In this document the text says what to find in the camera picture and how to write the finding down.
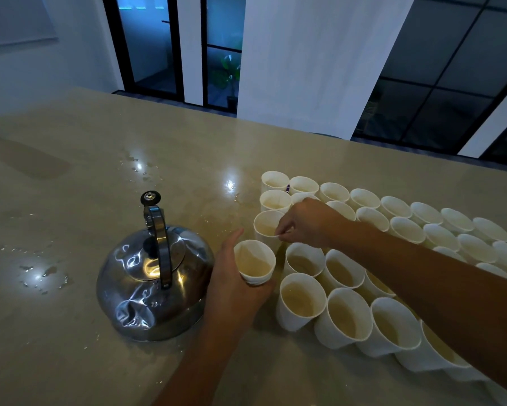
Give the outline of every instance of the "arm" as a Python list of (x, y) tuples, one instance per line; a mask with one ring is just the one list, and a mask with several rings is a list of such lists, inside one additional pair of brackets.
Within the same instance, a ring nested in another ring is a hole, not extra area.
[(453, 350), (507, 389), (507, 279), (411, 244), (319, 201), (295, 204), (286, 242), (344, 252), (400, 296)]
[(216, 254), (201, 331), (153, 406), (212, 403), (225, 366), (240, 338), (272, 293), (273, 280), (250, 287), (238, 272), (233, 249), (242, 232), (233, 232)]

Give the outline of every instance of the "kettle handle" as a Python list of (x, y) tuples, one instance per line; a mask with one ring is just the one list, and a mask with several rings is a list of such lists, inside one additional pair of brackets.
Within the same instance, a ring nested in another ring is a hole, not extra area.
[(159, 263), (159, 278), (161, 288), (169, 289), (173, 285), (173, 264), (170, 260), (170, 248), (167, 237), (167, 226), (163, 210), (157, 206), (161, 195), (157, 191), (146, 191), (141, 195), (141, 204), (144, 205), (144, 220), (149, 234), (157, 244), (157, 260)]

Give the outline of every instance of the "stainless steel kettle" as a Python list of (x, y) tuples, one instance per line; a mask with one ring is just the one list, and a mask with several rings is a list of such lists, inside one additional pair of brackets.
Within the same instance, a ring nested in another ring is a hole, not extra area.
[(214, 266), (208, 244), (195, 232), (166, 226), (161, 195), (142, 194), (148, 229), (120, 242), (97, 277), (97, 300), (113, 327), (135, 341), (172, 338), (202, 316)]

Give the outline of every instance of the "beige countertop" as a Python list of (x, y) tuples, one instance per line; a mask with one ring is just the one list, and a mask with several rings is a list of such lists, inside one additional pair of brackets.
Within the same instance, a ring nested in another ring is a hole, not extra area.
[[(507, 172), (74, 90), (0, 118), (0, 406), (148, 405), (196, 328), (160, 343), (121, 338), (97, 304), (101, 263), (143, 228), (148, 189), (161, 192), (169, 223), (214, 250), (238, 226), (251, 238), (266, 170), (452, 207), (507, 229)], [(354, 347), (328, 350), (311, 325), (288, 334), (275, 302), (240, 343), (214, 404), (493, 404), (477, 383), (413, 374)]]

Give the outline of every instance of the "hand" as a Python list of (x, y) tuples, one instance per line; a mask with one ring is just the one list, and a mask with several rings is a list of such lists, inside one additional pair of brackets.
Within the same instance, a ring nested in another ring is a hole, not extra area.
[(321, 201), (304, 198), (280, 219), (275, 233), (284, 242), (325, 248), (333, 247), (335, 239), (349, 232), (354, 224)]
[(238, 342), (250, 328), (276, 285), (274, 280), (269, 280), (261, 286), (249, 286), (238, 272), (234, 247), (243, 232), (243, 229), (234, 231), (216, 253), (206, 293), (205, 327), (233, 342)]

